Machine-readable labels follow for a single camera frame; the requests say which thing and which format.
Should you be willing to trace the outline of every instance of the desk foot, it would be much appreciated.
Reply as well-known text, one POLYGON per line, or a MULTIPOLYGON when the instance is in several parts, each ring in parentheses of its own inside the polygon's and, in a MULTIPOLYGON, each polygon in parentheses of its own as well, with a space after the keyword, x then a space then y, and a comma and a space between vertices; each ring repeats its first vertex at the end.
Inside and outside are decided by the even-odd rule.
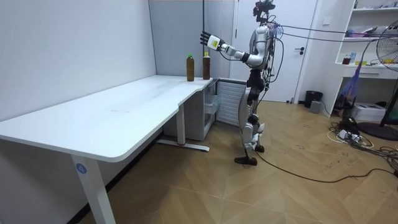
POLYGON ((180 145, 175 141, 169 141, 169 140, 164 140, 164 139, 157 140, 157 143, 166 144, 166 145, 170 145, 170 146, 187 147, 190 149, 198 149, 198 150, 206 151, 206 152, 208 152, 210 150, 210 148, 207 146, 199 146, 199 145, 188 144, 188 143, 185 143, 184 145, 180 145))
POLYGON ((97 224, 115 224, 100 168, 94 159, 72 155, 80 182, 97 224))

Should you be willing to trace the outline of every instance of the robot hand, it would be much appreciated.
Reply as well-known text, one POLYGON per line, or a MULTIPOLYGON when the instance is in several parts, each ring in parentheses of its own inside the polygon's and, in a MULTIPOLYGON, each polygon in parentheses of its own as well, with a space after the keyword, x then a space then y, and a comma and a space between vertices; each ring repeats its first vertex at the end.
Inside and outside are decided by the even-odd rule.
POLYGON ((206 31, 202 31, 200 36, 201 36, 200 37, 201 44, 203 44, 213 50, 216 50, 216 51, 221 51, 221 46, 223 44, 225 44, 225 42, 221 38, 219 38, 215 35, 211 35, 211 34, 207 33, 206 31))

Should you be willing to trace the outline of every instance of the desk leg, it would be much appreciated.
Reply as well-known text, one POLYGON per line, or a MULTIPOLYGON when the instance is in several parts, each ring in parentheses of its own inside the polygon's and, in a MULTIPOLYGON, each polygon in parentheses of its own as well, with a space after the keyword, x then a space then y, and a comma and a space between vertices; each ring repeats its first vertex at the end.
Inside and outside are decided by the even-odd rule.
POLYGON ((175 115, 175 117, 177 119, 177 142, 160 139, 160 140, 157 141, 157 143, 168 144, 168 145, 172 145, 172 146, 187 147, 187 148, 190 148, 190 149, 198 149, 198 150, 201 150, 201 151, 208 152, 210 150, 210 148, 207 147, 207 146, 199 146, 199 145, 195 145, 195 144, 185 143, 184 104, 181 104, 178 107, 178 112, 175 115))
POLYGON ((97 161, 74 155, 72 159, 96 223, 115 224, 97 161))

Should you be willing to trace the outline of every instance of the brown bottle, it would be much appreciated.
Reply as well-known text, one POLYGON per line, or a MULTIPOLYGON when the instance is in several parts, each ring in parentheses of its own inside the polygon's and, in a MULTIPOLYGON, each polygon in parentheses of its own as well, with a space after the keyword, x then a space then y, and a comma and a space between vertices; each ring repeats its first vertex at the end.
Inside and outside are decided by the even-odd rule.
POLYGON ((192 58, 192 54, 188 54, 187 58, 187 80, 192 82, 195 78, 195 61, 192 58))
POLYGON ((203 79, 210 79, 210 56, 209 52, 205 52, 205 56, 203 57, 203 79))

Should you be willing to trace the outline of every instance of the white wall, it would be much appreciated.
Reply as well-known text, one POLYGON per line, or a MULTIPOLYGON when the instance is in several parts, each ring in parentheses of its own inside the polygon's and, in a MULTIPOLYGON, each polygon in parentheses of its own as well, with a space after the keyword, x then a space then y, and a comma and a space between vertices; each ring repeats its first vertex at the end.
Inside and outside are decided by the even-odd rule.
POLYGON ((145 0, 2 0, 0 120, 155 74, 145 0))
MULTIPOLYGON (((202 1, 151 0, 156 68, 159 75, 187 75, 187 54, 193 54, 195 76, 202 76, 202 1)), ((232 43, 234 1, 205 0, 205 30, 232 43)), ((228 78, 229 61, 219 52, 211 57, 211 77, 228 78)))
MULTIPOLYGON (((208 26, 206 31, 232 44, 234 0, 208 1, 208 26)), ((211 77, 229 78, 230 61, 219 52, 209 51, 211 57, 211 77)))
MULTIPOLYGON (((0 30, 0 121, 155 74, 146 0, 2 0, 0 30)), ((100 162, 104 182, 134 156, 100 162)), ((3 224, 66 223, 87 202, 68 154, 0 141, 0 180, 3 224)))
MULTIPOLYGON (((353 3, 354 0, 319 0, 315 10, 312 29, 345 32, 349 12, 353 7, 353 3), (330 25, 323 25, 324 17, 331 17, 330 25)), ((341 40, 341 35, 342 34, 312 31, 310 33, 310 37, 312 38, 329 40, 341 40)), ((310 40, 308 42, 303 69, 298 81, 298 89, 300 91, 297 93, 297 100, 304 100, 307 90, 323 91, 323 86, 328 83, 326 80, 330 78, 327 74, 335 69, 335 61, 339 48, 340 43, 338 42, 325 42, 319 40, 310 40)))
POLYGON ((202 1, 150 0, 158 75, 187 75, 193 55, 195 76, 202 77, 202 1))

